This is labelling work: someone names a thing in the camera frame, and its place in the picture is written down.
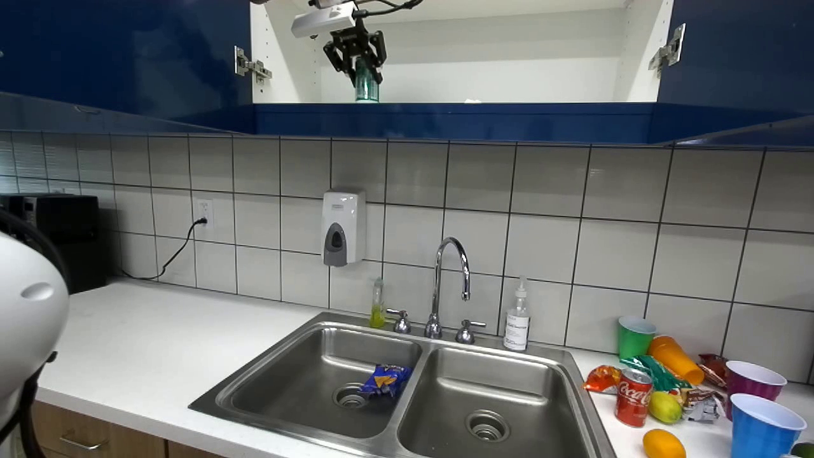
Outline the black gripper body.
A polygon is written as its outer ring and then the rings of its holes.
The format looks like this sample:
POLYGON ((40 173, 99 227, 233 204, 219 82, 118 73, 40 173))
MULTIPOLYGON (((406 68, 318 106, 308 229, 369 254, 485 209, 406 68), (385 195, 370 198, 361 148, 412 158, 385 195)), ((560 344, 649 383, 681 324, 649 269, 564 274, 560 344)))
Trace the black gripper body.
POLYGON ((363 22, 332 31, 331 41, 322 46, 331 60, 349 60, 351 55, 369 55, 370 60, 385 59, 385 42, 382 31, 369 31, 363 22))

